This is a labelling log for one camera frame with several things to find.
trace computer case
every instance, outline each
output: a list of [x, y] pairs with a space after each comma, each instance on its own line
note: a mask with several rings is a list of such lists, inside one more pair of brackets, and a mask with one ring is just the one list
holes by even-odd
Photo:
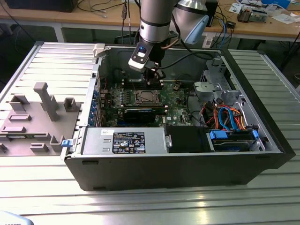
[[70, 13], [77, 0], [5, 0], [8, 7], [15, 9], [52, 10]]
[[218, 1], [217, 0], [206, 0], [206, 8], [207, 8], [207, 15], [210, 17], [206, 27], [211, 27], [216, 9], [218, 7]]

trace metal workbench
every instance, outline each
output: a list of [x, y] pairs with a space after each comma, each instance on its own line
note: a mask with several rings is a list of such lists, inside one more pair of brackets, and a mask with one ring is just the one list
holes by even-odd
[[[57, 101], [72, 97], [84, 103], [95, 61], [92, 49], [92, 44], [34, 46], [0, 95], [0, 123], [13, 94], [39, 101], [32, 91], [36, 81], [47, 81]], [[0, 157], [0, 210], [23, 215], [35, 225], [299, 224], [297, 93], [275, 67], [266, 67], [265, 55], [231, 54], [297, 154], [280, 169], [265, 171], [246, 186], [85, 192], [60, 156]]]

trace robotic arm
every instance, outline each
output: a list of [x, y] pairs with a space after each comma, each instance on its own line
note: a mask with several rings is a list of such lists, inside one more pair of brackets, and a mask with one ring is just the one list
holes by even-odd
[[143, 0], [140, 39], [129, 60], [129, 66], [143, 73], [148, 85], [165, 78], [162, 71], [152, 68], [161, 65], [165, 50], [168, 49], [172, 14], [178, 21], [181, 38], [186, 43], [194, 44], [209, 19], [206, 12], [205, 0]]

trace warning label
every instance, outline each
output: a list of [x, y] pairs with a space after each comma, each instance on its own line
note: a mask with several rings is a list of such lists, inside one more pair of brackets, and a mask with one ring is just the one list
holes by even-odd
[[114, 154], [146, 153], [145, 133], [113, 133]]

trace motherboard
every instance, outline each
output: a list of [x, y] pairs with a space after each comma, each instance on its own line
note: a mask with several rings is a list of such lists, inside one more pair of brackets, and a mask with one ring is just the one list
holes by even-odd
[[126, 88], [115, 83], [102, 101], [103, 127], [164, 127], [191, 126], [186, 100], [189, 86], [165, 82], [160, 90]]

